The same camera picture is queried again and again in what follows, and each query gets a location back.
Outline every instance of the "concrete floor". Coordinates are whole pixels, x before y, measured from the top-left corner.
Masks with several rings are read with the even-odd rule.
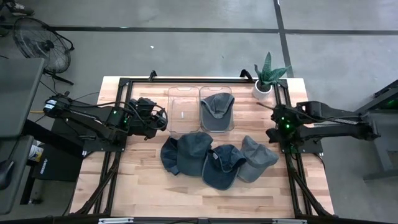
[[[209,27],[276,29],[272,0],[20,0],[34,17],[51,25],[115,27]],[[396,30],[393,0],[280,0],[286,29]],[[284,65],[278,34],[177,32],[62,32],[75,44],[72,64],[63,74],[74,86],[57,84],[72,97],[100,90],[105,75],[226,76],[242,68],[254,74],[268,51],[273,65]],[[398,73],[398,35],[287,35],[294,76],[304,78],[310,100],[355,110]],[[0,55],[21,58],[11,37],[0,39]],[[52,86],[46,77],[42,80]],[[33,109],[50,96],[39,86]],[[96,95],[84,98],[95,103]],[[51,127],[50,118],[39,122]],[[335,213],[345,218],[398,223],[398,179],[364,183],[379,170],[372,143],[352,138],[322,141],[326,176]],[[72,192],[74,185],[44,184],[44,199]],[[60,215],[72,193],[57,203],[17,208],[0,220]]]

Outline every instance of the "baseball cap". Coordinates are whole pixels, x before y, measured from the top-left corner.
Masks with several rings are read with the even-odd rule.
[[[177,175],[180,171],[177,168],[177,140],[169,137],[160,150],[160,159],[164,168]]]
[[[202,170],[204,183],[218,190],[230,188],[239,167],[246,162],[243,154],[233,145],[222,145],[207,152]]]
[[[213,138],[207,133],[184,134],[177,142],[177,168],[190,176],[201,176],[207,150]]]
[[[258,144],[250,136],[244,137],[241,151],[247,161],[239,169],[238,177],[249,183],[257,180],[267,167],[274,165],[279,159],[278,154],[265,145]]]
[[[229,93],[217,93],[201,100],[202,126],[209,131],[226,131],[231,123],[234,101]]]

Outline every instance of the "fan stand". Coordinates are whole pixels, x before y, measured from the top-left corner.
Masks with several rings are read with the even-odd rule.
[[[71,81],[69,81],[69,80],[66,80],[66,79],[64,79],[64,78],[59,77],[55,72],[53,72],[53,73],[51,73],[51,72],[44,72],[44,73],[51,75],[51,77],[52,77],[53,79],[55,79],[55,80],[58,80],[58,81],[67,83],[67,84],[69,84],[69,85],[74,85],[73,82],[71,82]]]

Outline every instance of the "cap brim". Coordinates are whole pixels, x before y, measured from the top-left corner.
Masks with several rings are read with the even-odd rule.
[[[256,168],[245,162],[239,169],[238,177],[248,183],[257,180],[267,167]]]
[[[208,158],[209,155],[211,154],[206,156],[205,164],[203,165],[202,179],[204,183],[217,190],[229,189],[234,183],[239,169],[225,173],[214,165],[214,161]]]
[[[199,177],[203,169],[203,159],[177,153],[177,168],[182,174]]]
[[[216,119],[210,113],[208,108],[202,103],[200,104],[200,120],[202,127],[207,131],[228,131],[231,123],[233,107],[230,106],[223,118]]]

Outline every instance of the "wooden table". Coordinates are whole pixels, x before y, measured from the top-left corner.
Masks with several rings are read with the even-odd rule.
[[[115,100],[119,78],[104,77],[98,103]],[[302,78],[288,78],[287,81],[292,105],[308,100]],[[167,90],[171,86],[200,87],[203,84],[135,83],[132,98],[147,97],[167,108]],[[170,134],[168,131],[158,131],[157,136],[148,141],[141,136],[131,136],[127,139],[126,151],[122,154],[119,166],[112,216],[220,218],[294,216],[284,155],[280,153],[278,144],[268,143],[269,138],[265,134],[266,129],[275,126],[270,119],[272,111],[256,105],[257,100],[251,95],[253,84],[228,84],[228,86],[231,87],[235,97],[233,108],[235,128],[227,134],[212,134],[214,139],[212,146],[234,144],[240,149],[243,137],[249,135],[278,153],[279,161],[267,168],[261,177],[251,184],[236,179],[229,190],[216,190],[204,184],[200,177],[183,174],[174,176],[163,168],[160,148]],[[264,103],[275,105],[274,91]],[[77,211],[97,187],[103,157],[103,152],[96,152],[83,161],[71,212]],[[312,154],[303,154],[302,157],[308,188],[325,209],[333,213],[322,163]],[[106,204],[107,191],[107,189],[104,191],[103,207]],[[298,195],[300,208],[304,211],[300,190]]]

